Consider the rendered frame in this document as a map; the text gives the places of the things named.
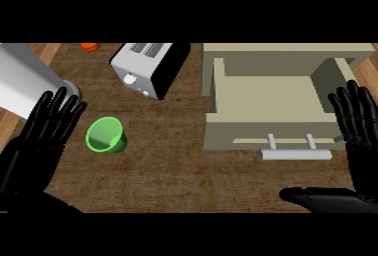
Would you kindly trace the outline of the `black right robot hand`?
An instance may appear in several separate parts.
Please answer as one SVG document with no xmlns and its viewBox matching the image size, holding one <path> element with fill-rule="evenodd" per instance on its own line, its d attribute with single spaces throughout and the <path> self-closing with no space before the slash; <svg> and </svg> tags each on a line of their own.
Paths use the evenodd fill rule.
<svg viewBox="0 0 378 256">
<path fill-rule="evenodd" d="M 345 142 L 354 190 L 345 188 L 283 188 L 279 197 L 311 213 L 378 213 L 378 104 L 369 89 L 347 81 L 328 94 Z"/>
</svg>

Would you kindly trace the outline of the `green cup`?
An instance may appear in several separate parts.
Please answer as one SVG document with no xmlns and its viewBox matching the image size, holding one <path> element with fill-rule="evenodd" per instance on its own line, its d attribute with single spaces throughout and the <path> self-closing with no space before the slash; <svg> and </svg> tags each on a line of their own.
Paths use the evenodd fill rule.
<svg viewBox="0 0 378 256">
<path fill-rule="evenodd" d="M 127 147 L 127 136 L 121 121 L 106 116 L 90 125 L 86 133 L 86 145 L 96 153 L 120 153 Z"/>
</svg>

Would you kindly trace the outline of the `beige open drawer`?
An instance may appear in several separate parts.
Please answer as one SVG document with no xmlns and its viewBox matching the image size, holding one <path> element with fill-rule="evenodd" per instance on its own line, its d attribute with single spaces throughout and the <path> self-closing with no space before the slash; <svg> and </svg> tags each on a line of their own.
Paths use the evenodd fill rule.
<svg viewBox="0 0 378 256">
<path fill-rule="evenodd" d="M 328 58 L 307 76 L 229 76 L 224 60 L 213 62 L 211 112 L 205 114 L 204 148 L 344 148 L 328 95 L 354 78 L 347 61 Z"/>
</svg>

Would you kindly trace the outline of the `large grey cylinder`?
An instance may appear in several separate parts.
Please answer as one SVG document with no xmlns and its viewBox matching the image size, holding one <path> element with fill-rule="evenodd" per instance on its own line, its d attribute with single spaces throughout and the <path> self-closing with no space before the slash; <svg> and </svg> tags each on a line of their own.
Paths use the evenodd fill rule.
<svg viewBox="0 0 378 256">
<path fill-rule="evenodd" d="M 0 107 L 26 119 L 46 91 L 66 87 L 66 96 L 83 97 L 22 43 L 0 43 Z"/>
</svg>

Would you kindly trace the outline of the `orange object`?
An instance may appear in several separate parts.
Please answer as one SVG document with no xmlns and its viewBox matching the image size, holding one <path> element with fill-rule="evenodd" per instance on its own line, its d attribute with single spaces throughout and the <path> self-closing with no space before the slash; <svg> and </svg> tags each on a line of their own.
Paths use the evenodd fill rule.
<svg viewBox="0 0 378 256">
<path fill-rule="evenodd" d="M 84 49 L 84 51 L 89 53 L 96 52 L 100 48 L 99 43 L 81 43 L 80 46 Z"/>
</svg>

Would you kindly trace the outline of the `beige cabinet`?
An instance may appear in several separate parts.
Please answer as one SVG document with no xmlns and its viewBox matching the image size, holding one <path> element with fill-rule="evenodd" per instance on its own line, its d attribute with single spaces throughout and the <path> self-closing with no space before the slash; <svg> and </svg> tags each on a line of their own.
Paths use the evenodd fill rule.
<svg viewBox="0 0 378 256">
<path fill-rule="evenodd" d="M 215 58 L 230 76 L 307 76 L 325 59 L 341 58 L 354 69 L 373 52 L 371 43 L 204 43 L 201 93 L 210 95 Z"/>
</svg>

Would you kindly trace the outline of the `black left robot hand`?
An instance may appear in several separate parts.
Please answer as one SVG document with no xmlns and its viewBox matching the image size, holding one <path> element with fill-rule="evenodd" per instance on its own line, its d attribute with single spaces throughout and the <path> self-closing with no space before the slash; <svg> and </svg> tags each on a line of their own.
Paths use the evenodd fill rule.
<svg viewBox="0 0 378 256">
<path fill-rule="evenodd" d="M 66 98 L 66 92 L 60 87 L 43 93 L 21 134 L 0 152 L 0 211 L 10 214 L 81 214 L 44 192 L 87 107 L 77 95 Z"/>
</svg>

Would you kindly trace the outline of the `white and black toaster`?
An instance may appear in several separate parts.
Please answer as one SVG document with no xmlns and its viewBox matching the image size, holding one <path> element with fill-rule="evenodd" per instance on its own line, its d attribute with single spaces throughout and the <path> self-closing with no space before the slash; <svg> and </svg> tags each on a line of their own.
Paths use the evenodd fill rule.
<svg viewBox="0 0 378 256">
<path fill-rule="evenodd" d="M 109 60 L 122 85 L 162 100 L 190 53 L 184 43 L 124 43 Z"/>
</svg>

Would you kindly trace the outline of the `brown placemat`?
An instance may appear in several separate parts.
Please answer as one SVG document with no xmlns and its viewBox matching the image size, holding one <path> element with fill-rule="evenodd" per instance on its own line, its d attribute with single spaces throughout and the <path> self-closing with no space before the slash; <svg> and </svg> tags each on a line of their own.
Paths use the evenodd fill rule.
<svg viewBox="0 0 378 256">
<path fill-rule="evenodd" d="M 345 154 L 328 161 L 264 161 L 254 150 L 202 147 L 210 99 L 201 93 L 201 53 L 189 55 L 164 100 L 122 87 L 109 66 L 118 45 L 94 53 L 60 45 L 50 67 L 81 91 L 87 109 L 46 189 L 84 212 L 297 212 L 286 187 L 351 185 Z M 114 116 L 128 145 L 96 153 L 84 142 L 90 124 Z"/>
</svg>

